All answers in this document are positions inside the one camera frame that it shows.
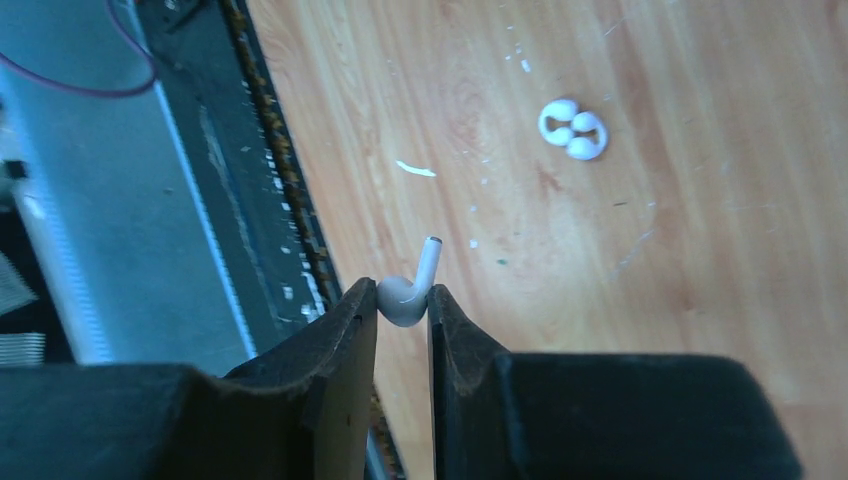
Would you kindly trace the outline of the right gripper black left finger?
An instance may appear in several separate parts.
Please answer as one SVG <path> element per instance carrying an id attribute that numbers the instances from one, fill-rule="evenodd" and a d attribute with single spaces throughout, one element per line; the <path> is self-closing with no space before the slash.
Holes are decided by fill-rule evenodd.
<path id="1" fill-rule="evenodd" d="M 184 364 L 5 368 L 5 479 L 360 479 L 376 284 L 215 377 Z"/>

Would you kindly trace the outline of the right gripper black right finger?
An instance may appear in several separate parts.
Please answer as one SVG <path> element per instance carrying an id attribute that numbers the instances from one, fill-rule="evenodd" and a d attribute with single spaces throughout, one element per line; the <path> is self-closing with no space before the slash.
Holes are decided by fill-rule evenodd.
<path id="1" fill-rule="evenodd" d="M 513 352 L 428 295 L 439 479 L 799 479 L 766 394 L 721 356 Z"/>

